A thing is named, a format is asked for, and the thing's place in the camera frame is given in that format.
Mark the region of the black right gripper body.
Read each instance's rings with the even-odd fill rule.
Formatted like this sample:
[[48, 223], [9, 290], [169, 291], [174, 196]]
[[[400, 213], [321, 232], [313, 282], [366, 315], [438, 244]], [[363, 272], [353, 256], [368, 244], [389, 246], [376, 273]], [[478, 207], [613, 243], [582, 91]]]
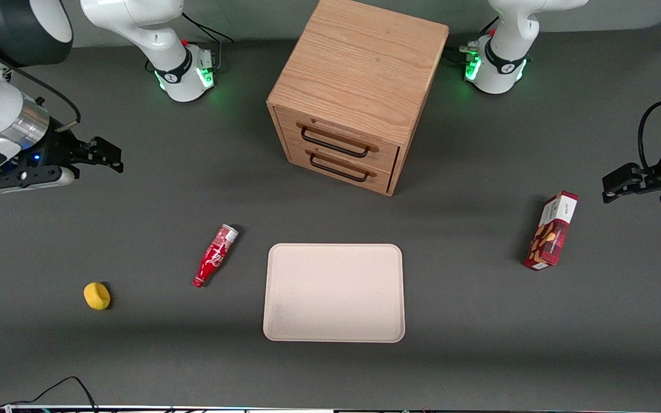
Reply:
[[94, 165], [94, 157], [88, 151], [88, 146], [88, 143], [77, 139], [69, 130], [56, 133], [55, 130], [48, 129], [34, 146], [18, 154], [18, 164], [62, 167], [77, 163]]

